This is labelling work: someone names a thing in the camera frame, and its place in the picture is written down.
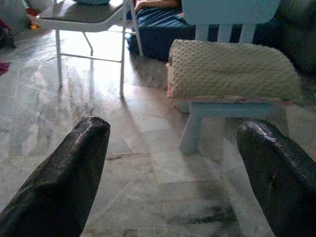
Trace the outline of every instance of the white folding chair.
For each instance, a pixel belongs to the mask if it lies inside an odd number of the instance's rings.
[[[37,18],[36,22],[42,28],[55,29],[56,31],[56,49],[57,49],[57,66],[59,84],[62,85],[62,68],[61,56],[81,57],[95,60],[106,59],[93,57],[93,47],[86,36],[86,32],[101,32],[108,30],[112,25],[117,23],[122,18],[123,32],[122,32],[122,52],[121,60],[114,61],[121,63],[120,74],[120,90],[119,93],[123,95],[124,86],[124,50],[125,50],[125,30],[127,19],[126,15],[128,9],[131,11],[133,27],[137,37],[140,55],[143,56],[139,29],[137,26],[136,15],[134,12],[134,5],[132,0],[111,0],[105,5],[83,5],[78,4],[72,0],[57,1],[54,0],[54,5],[42,12]],[[59,31],[79,31],[82,32],[91,48],[91,56],[79,56],[73,54],[62,53],[60,49],[60,35]]]

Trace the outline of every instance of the blue cloth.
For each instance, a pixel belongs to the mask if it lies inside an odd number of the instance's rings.
[[[88,4],[88,5],[101,5],[101,4],[107,4],[110,2],[110,0],[73,0],[80,4]]]
[[[193,40],[195,38],[195,26],[188,24],[177,15],[180,8],[142,9],[137,14],[137,22],[142,40],[144,55],[167,62],[170,47],[175,39]],[[238,42],[242,25],[233,25],[231,42]],[[217,40],[219,25],[210,25],[209,41]],[[274,18],[265,24],[258,24],[254,43],[269,47],[277,47],[280,36],[280,23]],[[136,36],[127,38],[128,48],[132,53],[139,54]]]

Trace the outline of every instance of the pillow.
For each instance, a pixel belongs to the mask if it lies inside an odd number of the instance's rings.
[[[169,52],[168,96],[296,103],[300,102],[301,83],[292,63],[277,49],[176,39]]]
[[[88,5],[101,5],[107,4],[110,0],[73,0],[80,4],[88,4]]]

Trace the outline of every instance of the person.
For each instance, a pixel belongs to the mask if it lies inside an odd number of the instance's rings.
[[[151,0],[142,1],[135,7],[135,13],[137,14],[140,9],[143,8],[177,8],[181,7],[181,0]]]

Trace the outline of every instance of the wall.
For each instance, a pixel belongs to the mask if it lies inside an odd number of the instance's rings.
[[[27,2],[35,9],[37,12],[42,12],[46,8],[52,6],[53,0],[27,0]]]
[[[29,25],[21,0],[0,0],[0,19],[12,29],[14,34],[24,31]]]

